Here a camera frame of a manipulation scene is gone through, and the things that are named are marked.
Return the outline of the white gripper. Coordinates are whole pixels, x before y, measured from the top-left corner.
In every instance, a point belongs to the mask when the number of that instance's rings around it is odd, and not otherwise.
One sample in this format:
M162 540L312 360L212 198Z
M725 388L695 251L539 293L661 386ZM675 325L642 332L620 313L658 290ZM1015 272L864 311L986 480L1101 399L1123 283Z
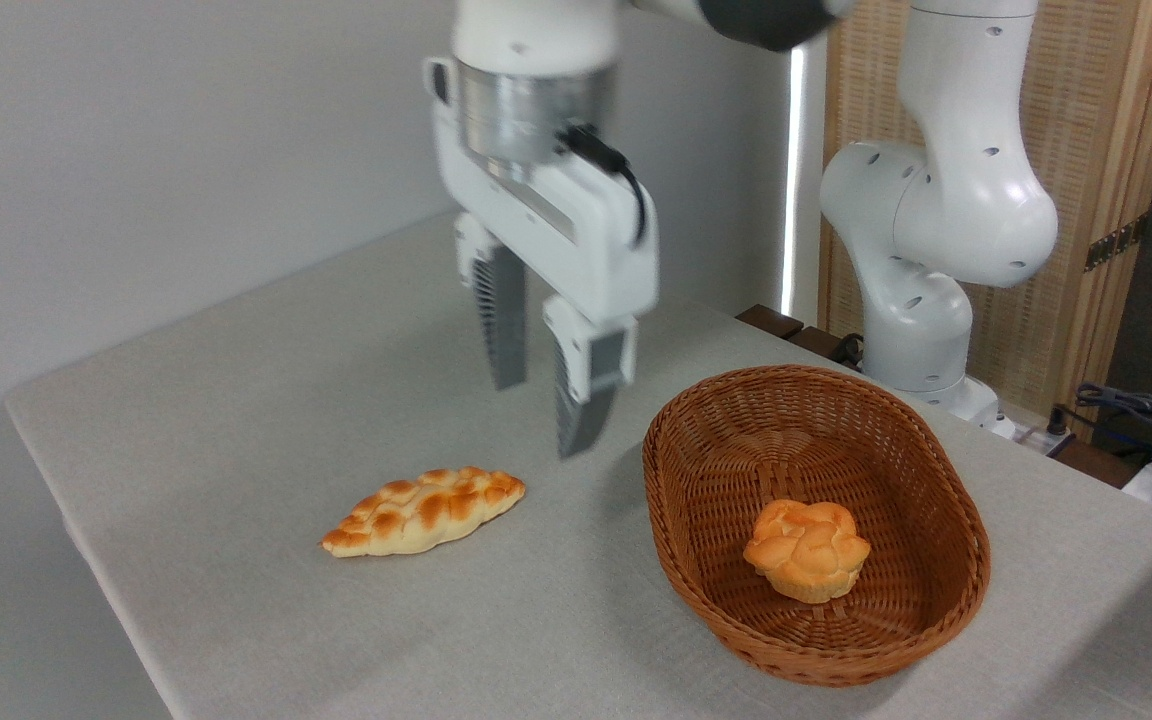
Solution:
M454 245L498 391L526 381L526 273L556 347L558 456L590 450L634 382L637 318L657 304L655 209L602 141L617 63L422 67Z

